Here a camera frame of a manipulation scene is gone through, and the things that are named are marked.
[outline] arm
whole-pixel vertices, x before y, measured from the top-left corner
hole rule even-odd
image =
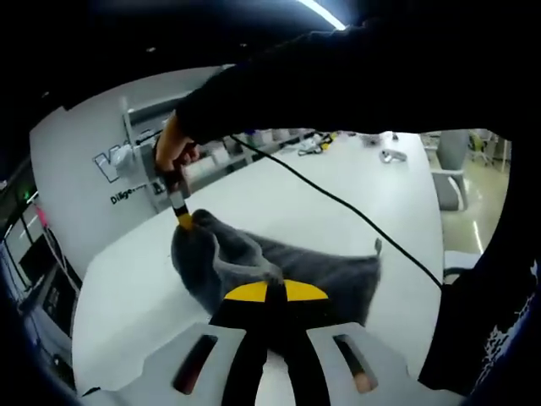
[[[302,36],[187,96],[180,130],[199,143],[268,128],[499,131],[526,97],[505,71],[521,66],[512,21],[430,16]]]

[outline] desk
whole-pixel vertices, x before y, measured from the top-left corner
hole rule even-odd
[[[441,220],[429,162],[417,135],[398,136],[392,141],[386,134],[383,146],[406,152],[407,162],[384,164],[378,155],[381,146],[367,148],[358,137],[345,135],[318,156],[276,156],[352,203],[442,280]],[[205,208],[234,227],[285,243],[330,254],[374,253],[377,233],[368,224],[270,160],[210,184],[187,204],[190,211]],[[175,227],[167,210],[90,263],[74,321],[79,392],[129,383],[141,373],[145,356],[193,322],[209,320],[172,267]],[[410,374],[417,377],[434,333],[440,291],[385,241],[381,261],[381,281],[366,327],[403,354]],[[278,364],[273,359],[265,369],[260,386],[265,396],[258,396],[258,405],[292,397],[290,388],[273,390],[273,382],[283,381],[286,374]]]

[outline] black cable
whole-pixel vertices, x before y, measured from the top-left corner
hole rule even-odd
[[[393,247],[395,247],[397,250],[399,250],[406,258],[408,258],[411,262],[413,262],[415,265],[417,265],[419,268],[421,268],[421,271],[423,271],[427,277],[430,278],[430,280],[432,282],[435,283],[435,285],[442,289],[443,286],[441,285],[440,281],[438,281],[434,275],[432,275],[432,273],[429,271],[429,269],[424,266],[421,262],[419,262],[413,255],[409,254],[405,249],[403,249],[397,242],[395,242],[395,240],[393,240],[391,237],[389,237],[381,228],[379,228],[372,220],[370,220],[368,217],[366,217],[366,215],[364,215],[359,209],[357,209],[355,206],[347,203],[345,200],[342,200],[341,198],[337,197],[337,196],[334,196],[331,192],[328,192],[327,190],[321,188],[320,186],[318,186],[317,184],[315,184],[314,182],[312,182],[310,179],[304,177],[301,173],[297,172],[295,169],[293,169],[292,167],[290,167],[289,165],[287,165],[285,162],[282,162],[280,161],[279,159],[276,159],[274,158],[272,155],[269,155],[267,154],[266,152],[263,152],[263,151],[260,151],[258,150],[257,148],[254,148],[253,146],[251,146],[250,144],[244,142],[244,141],[241,141],[239,140],[237,137],[235,137],[234,135],[230,135],[231,138],[233,140],[235,140],[237,143],[239,143],[240,145],[243,145],[245,146],[246,148],[248,148],[249,150],[255,152],[256,154],[259,154],[261,156],[264,156],[266,158],[269,158],[270,160],[276,162],[277,164],[283,166],[285,169],[287,169],[289,172],[291,172],[292,174],[294,174],[295,176],[297,176],[298,178],[300,178],[301,180],[303,180],[305,183],[309,184],[310,186],[312,186],[314,189],[316,189],[317,191],[321,192],[323,195],[327,196],[327,197],[330,197],[331,199],[333,199],[334,201],[337,201],[338,203],[340,203],[341,205],[347,207],[349,210],[353,211],[356,215],[358,215],[359,217],[361,217],[365,222],[367,222],[369,224],[370,227],[372,227],[375,231],[377,231],[381,237],[383,237],[384,239],[387,240],[387,242],[389,244],[391,244]]]

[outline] white chair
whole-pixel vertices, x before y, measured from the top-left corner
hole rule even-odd
[[[440,169],[432,170],[440,209],[459,211],[467,209],[467,193],[464,184],[464,160],[467,154],[468,132],[465,129],[442,131],[438,146],[427,146],[435,151]]]

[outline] gray towel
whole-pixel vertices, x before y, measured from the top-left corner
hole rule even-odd
[[[191,232],[177,227],[173,235],[172,261],[186,289],[211,315],[237,286],[292,279],[323,290],[345,321],[366,322],[380,280],[378,239],[375,255],[327,255],[237,230],[206,210],[192,218]]]

